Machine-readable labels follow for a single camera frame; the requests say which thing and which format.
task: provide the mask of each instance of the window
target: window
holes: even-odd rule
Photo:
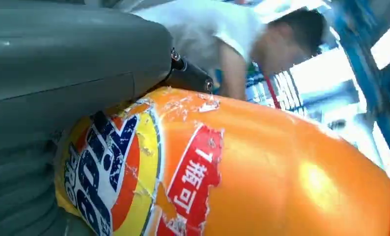
[[[371,53],[380,70],[390,64],[390,29],[374,44]]]

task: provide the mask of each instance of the blue lettering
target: blue lettering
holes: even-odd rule
[[[85,217],[88,224],[92,227],[92,229],[99,234],[100,227],[98,226],[97,215],[95,214],[94,208],[92,204],[89,202],[86,195],[82,190],[77,191],[77,201],[78,201],[78,209],[81,214]]]
[[[87,168],[88,173],[89,175],[91,175],[92,179],[89,179],[88,176],[85,174],[85,168]],[[102,218],[105,220],[105,222],[110,224],[110,212],[108,211],[104,202],[98,195],[98,186],[100,181],[99,177],[100,174],[98,171],[98,166],[95,163],[91,153],[87,149],[85,149],[82,152],[81,159],[79,162],[78,179],[82,187],[84,188],[85,193],[89,196],[95,208],[100,212]]]
[[[92,148],[92,151],[95,153],[95,156],[98,159],[98,163],[101,163],[101,159],[103,158],[104,154],[104,146],[98,139],[98,136],[95,133],[94,129],[89,129],[86,141],[88,142],[88,145]]]
[[[120,177],[120,168],[122,167],[124,155],[131,142],[131,137],[137,125],[137,116],[133,116],[127,120],[123,132],[120,135],[115,131],[115,127],[113,127],[104,113],[97,112],[92,117],[92,119],[95,128],[101,134],[103,140],[107,141],[107,137],[110,137],[111,139],[111,142],[107,142],[111,144],[108,148],[112,151],[113,154],[113,158],[111,160],[110,185],[114,191],[117,191],[118,179]],[[108,162],[108,159],[111,158],[104,158],[104,169],[108,170],[109,164],[106,163],[106,159]]]

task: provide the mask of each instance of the peeling label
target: peeling label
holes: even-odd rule
[[[222,137],[222,132],[205,125],[201,125],[192,136],[166,193],[176,215],[169,218],[163,214],[157,227],[158,236],[202,234],[209,210],[210,187],[217,187],[221,180],[218,163]]]
[[[213,95],[199,94],[198,97],[203,100],[207,100],[200,108],[198,108],[199,112],[209,112],[220,108],[220,101],[218,99],[214,99]]]
[[[146,107],[134,115],[97,112],[69,138],[65,191],[98,235],[136,235],[147,226],[162,144],[154,111]]]

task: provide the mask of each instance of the black hair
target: black hair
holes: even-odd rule
[[[292,30],[296,42],[311,51],[312,55],[319,52],[322,37],[327,25],[324,16],[317,10],[301,8],[288,13],[272,22],[270,26],[288,24]]]

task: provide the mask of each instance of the bright light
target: bright light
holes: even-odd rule
[[[390,64],[390,29],[374,44],[371,53],[380,70]]]
[[[337,33],[337,31],[334,30],[334,28],[330,27],[330,32],[334,35],[334,37],[335,37],[335,39],[336,39],[337,41],[340,40],[339,34]]]
[[[282,5],[290,7],[284,12],[275,13],[276,9]],[[315,9],[322,5],[330,9],[322,0],[265,0],[254,7],[254,11],[261,16],[263,23],[269,23],[299,8]]]
[[[373,126],[373,138],[376,143],[377,150],[379,151],[380,158],[382,159],[385,172],[390,178],[390,149],[383,137],[382,131],[380,130],[377,122],[374,122]]]
[[[332,49],[290,69],[299,93],[332,89],[354,77],[345,52]]]

